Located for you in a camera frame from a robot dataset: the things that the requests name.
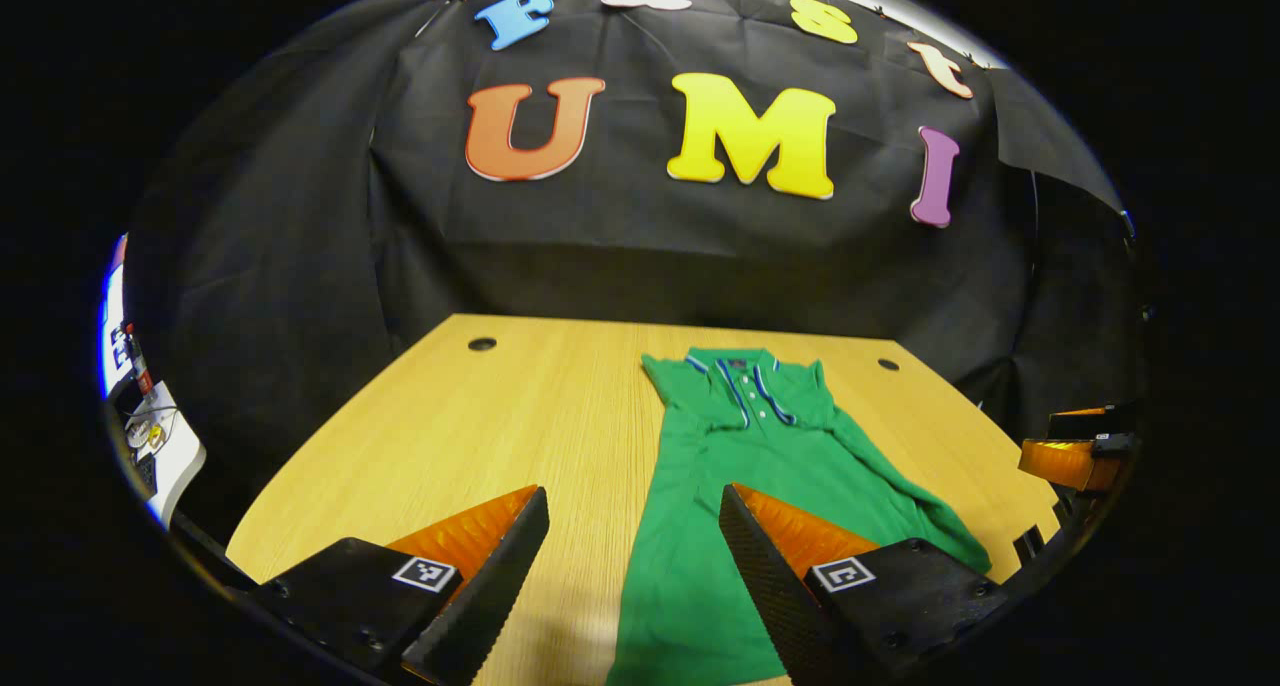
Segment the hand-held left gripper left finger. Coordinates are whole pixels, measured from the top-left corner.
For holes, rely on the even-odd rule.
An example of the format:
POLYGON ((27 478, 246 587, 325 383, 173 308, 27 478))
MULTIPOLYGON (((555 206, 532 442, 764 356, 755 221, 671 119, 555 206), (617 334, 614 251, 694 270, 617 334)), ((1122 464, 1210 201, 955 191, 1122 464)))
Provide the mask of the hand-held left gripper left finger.
POLYGON ((239 602, 358 685, 471 685, 549 523, 529 485, 388 545, 338 539, 239 602))

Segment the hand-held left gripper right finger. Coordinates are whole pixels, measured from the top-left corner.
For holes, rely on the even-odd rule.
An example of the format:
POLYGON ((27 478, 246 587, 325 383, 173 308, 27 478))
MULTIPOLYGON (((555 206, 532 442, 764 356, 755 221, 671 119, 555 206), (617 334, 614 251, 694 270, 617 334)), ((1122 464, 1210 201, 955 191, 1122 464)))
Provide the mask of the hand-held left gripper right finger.
POLYGON ((879 546, 741 484, 719 530, 795 685, 913 685, 1009 603, 922 538, 879 546))

